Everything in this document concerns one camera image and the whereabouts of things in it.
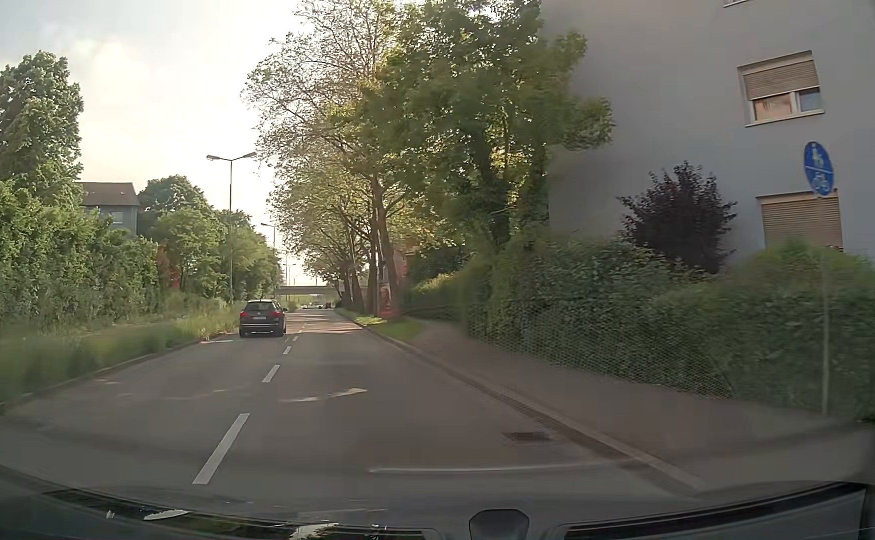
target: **sky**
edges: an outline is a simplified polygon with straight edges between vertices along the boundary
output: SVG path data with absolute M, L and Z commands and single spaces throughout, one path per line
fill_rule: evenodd
M 247 73 L 297 29 L 294 0 L 0 0 L 0 70 L 25 54 L 65 56 L 80 83 L 86 182 L 187 176 L 219 209 L 226 161 L 253 151 L 257 117 L 240 99 Z M 234 164 L 234 209 L 269 222 L 270 169 Z M 270 227 L 258 225 L 270 242 Z M 278 250 L 282 241 L 278 237 Z M 288 283 L 306 285 L 296 257 Z

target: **window shutter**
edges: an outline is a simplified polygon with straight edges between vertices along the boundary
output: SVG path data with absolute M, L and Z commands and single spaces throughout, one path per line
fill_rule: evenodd
M 820 82 L 817 80 L 814 61 L 809 59 L 748 73 L 743 76 L 743 84 L 747 90 L 747 99 L 754 100 L 802 88 L 817 87 Z
M 815 245 L 843 247 L 838 198 L 826 197 L 823 202 L 823 227 L 820 226 L 820 201 L 815 199 L 762 203 L 765 244 L 770 246 L 794 237 L 803 238 Z

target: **bridge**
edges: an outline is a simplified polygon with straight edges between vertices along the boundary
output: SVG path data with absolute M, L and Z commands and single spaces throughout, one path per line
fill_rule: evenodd
M 360 290 L 364 293 L 367 292 L 367 285 L 361 285 Z M 286 294 L 324 294 L 328 296 L 333 296 L 336 298 L 337 291 L 334 289 L 332 285 L 286 285 L 277 289 L 277 294 L 280 296 L 284 296 Z

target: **gray building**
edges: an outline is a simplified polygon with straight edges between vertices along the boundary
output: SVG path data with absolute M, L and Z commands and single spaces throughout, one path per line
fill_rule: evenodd
M 554 227 L 615 232 L 617 197 L 686 160 L 737 202 L 735 257 L 799 235 L 875 259 L 875 0 L 544 0 L 543 16 L 587 37 L 573 91 L 609 98 L 617 124 L 611 144 L 555 156 Z M 815 140 L 836 170 L 823 224 Z
M 101 217 L 114 218 L 111 229 L 126 229 L 137 235 L 137 216 L 141 211 L 134 184 L 130 181 L 82 181 L 84 200 L 81 205 L 100 211 Z

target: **asphalt road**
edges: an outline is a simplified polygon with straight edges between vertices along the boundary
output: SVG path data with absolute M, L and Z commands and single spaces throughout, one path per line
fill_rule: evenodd
M 534 431 L 546 430 L 315 309 L 288 314 L 283 338 L 227 336 L 14 408 L 0 418 L 0 464 L 195 510 L 209 501 L 261 511 L 457 494 L 669 496 L 559 438 L 506 435 Z

